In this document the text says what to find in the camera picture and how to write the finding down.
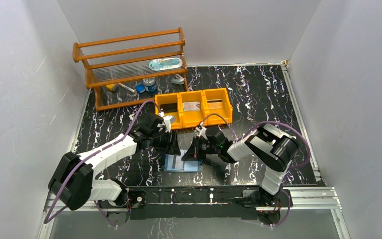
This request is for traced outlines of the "white striped card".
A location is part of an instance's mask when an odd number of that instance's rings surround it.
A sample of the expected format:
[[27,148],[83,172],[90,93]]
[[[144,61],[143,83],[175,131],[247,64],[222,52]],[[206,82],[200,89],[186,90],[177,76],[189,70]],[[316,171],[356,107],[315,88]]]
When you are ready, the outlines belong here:
[[184,162],[182,161],[181,156],[173,155],[170,167],[174,170],[183,170],[184,169]]

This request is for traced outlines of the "black card with stripe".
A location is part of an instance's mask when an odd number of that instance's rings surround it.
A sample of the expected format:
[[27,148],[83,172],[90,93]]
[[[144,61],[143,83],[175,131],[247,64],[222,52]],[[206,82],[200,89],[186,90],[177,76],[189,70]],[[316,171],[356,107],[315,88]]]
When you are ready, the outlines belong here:
[[178,111],[178,104],[177,103],[168,103],[168,104],[161,104],[160,109],[165,114],[167,113],[175,113]]

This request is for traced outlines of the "orange card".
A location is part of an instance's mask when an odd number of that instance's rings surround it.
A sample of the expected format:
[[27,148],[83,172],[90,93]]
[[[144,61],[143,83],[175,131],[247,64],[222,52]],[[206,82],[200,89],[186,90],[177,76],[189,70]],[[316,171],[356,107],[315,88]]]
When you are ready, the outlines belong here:
[[209,110],[222,109],[224,107],[223,100],[208,100],[207,107]]

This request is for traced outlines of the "white card with grey stripe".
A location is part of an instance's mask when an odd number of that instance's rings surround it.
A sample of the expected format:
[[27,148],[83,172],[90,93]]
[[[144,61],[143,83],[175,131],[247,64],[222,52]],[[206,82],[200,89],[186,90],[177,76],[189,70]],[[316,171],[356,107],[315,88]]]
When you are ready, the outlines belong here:
[[183,102],[183,111],[200,111],[200,102]]

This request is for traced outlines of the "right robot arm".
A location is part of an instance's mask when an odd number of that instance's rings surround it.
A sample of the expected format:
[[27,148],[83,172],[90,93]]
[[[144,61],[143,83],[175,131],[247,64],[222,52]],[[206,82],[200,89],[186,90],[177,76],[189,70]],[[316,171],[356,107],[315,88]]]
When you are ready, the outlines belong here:
[[216,126],[198,126],[182,160],[203,161],[207,155],[216,154],[222,161],[234,164],[255,156],[266,166],[260,193],[272,197],[280,191],[285,173],[298,151],[298,143],[292,136],[269,123],[236,142],[229,140]]

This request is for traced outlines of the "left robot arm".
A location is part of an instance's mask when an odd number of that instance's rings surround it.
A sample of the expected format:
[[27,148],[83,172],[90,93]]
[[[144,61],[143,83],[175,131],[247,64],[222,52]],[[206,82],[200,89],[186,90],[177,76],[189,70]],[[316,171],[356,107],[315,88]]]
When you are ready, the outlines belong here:
[[72,211],[88,201],[126,206],[131,202],[129,188],[116,179],[97,180],[97,174],[148,147],[180,155],[177,132],[172,130],[174,121],[173,115],[149,115],[145,121],[134,123],[129,133],[121,133],[102,146],[80,154],[65,153],[49,181],[49,191]]

